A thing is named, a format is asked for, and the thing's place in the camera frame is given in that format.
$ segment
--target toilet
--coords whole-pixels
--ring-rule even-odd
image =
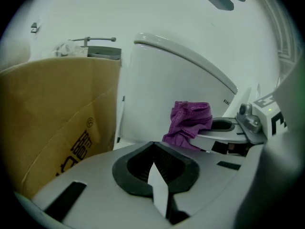
[[[115,149],[161,141],[175,101],[208,102],[221,117],[237,94],[235,84],[207,59],[165,37],[139,33],[128,67]]]

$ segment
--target black rubber pad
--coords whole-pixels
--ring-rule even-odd
[[[61,222],[86,186],[81,182],[72,182],[44,212]]]
[[[229,163],[229,162],[225,162],[225,161],[218,162],[218,165],[232,169],[232,170],[239,170],[239,168],[241,166],[241,165],[237,165],[237,164],[233,164],[233,163]]]

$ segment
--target cardboard box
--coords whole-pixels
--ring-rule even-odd
[[[1,157],[27,198],[55,176],[113,149],[121,61],[52,58],[0,73]]]

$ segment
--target purple cloth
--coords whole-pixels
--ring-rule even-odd
[[[212,115],[208,103],[175,102],[171,112],[171,126],[162,141],[176,146],[199,150],[188,143],[202,129],[211,129]]]

